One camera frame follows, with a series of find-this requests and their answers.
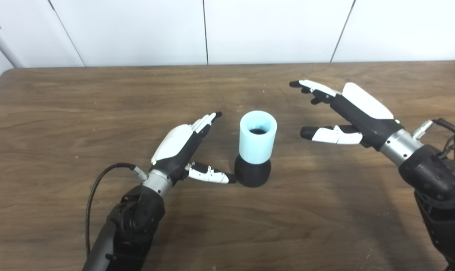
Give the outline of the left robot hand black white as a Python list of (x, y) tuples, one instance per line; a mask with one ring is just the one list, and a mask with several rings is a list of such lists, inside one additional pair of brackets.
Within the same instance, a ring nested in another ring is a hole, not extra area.
[(236, 183), (234, 174), (192, 160), (214, 120), (221, 116), (220, 111), (207, 114), (191, 125), (179, 125), (169, 131), (151, 158), (151, 169), (163, 173), (172, 186), (188, 177), (210, 183)]

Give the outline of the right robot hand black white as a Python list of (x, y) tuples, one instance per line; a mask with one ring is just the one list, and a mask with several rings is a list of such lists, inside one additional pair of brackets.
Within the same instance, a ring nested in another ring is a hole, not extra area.
[(389, 137), (403, 130), (388, 108), (351, 82), (346, 83), (342, 91), (308, 79), (290, 82), (289, 86), (300, 88), (303, 94), (312, 94), (312, 105), (328, 104), (349, 122), (349, 125), (304, 126), (300, 131), (303, 139), (341, 145), (361, 144), (380, 151)]

